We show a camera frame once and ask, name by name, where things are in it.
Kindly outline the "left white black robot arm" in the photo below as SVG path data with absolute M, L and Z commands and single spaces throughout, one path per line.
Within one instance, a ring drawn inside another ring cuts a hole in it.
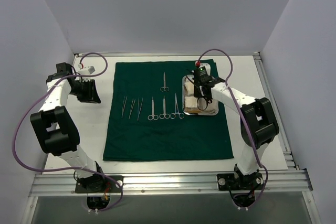
M 81 103 L 101 102 L 95 81 L 90 77 L 94 67 L 79 67 L 79 71 L 74 72 L 68 63 L 56 65 L 57 72 L 46 80 L 49 95 L 40 110 L 30 116 L 30 122 L 43 152 L 63 159 L 75 168 L 79 183 L 100 192 L 105 188 L 106 179 L 101 175 L 99 164 L 81 148 L 79 131 L 66 108 L 70 95 Z

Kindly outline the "steel forceps clamp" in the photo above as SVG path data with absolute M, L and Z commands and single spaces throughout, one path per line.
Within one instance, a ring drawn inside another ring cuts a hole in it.
M 174 113 L 170 114 L 170 118 L 173 120 L 175 118 L 179 118 L 179 119 L 184 119 L 184 113 L 179 111 L 179 104 L 177 101 L 177 94 L 175 94 L 175 105 L 174 105 Z

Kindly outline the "small steel scissors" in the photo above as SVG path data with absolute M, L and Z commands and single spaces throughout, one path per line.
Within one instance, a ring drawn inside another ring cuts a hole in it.
M 169 92 L 170 88 L 166 85 L 166 75 L 163 72 L 163 85 L 160 87 L 161 92 Z

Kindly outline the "curved tip steel tweezers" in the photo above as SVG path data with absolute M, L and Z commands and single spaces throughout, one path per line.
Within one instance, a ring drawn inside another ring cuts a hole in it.
M 132 101 L 131 101 L 131 105 L 130 105 L 130 111 L 129 111 L 128 119 L 131 118 L 131 115 L 132 115 L 132 112 L 133 112 L 133 109 L 134 109 L 135 102 L 136 102 L 136 99 L 133 98 Z

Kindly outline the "dark green surgical cloth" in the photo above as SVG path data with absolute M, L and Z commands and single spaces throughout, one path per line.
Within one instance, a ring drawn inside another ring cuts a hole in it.
M 219 160 L 234 157 L 225 109 L 183 115 L 182 79 L 193 61 L 118 62 L 104 161 Z

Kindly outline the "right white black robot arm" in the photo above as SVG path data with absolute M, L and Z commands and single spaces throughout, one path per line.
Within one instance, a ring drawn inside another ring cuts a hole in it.
M 209 75 L 204 65 L 197 64 L 192 73 L 197 98 L 206 102 L 216 100 L 240 117 L 240 132 L 245 146 L 235 165 L 233 182 L 236 187 L 244 189 L 252 182 L 251 174 L 262 167 L 261 158 L 265 149 L 279 134 L 272 104 L 266 97 L 251 97 L 230 87 L 226 80 Z

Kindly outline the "steel surgical scissors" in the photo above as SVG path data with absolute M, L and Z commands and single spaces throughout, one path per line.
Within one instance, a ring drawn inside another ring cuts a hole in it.
M 155 104 L 154 104 L 154 97 L 151 99 L 151 114 L 148 115 L 149 121 L 156 121 L 159 119 L 159 116 L 155 114 Z

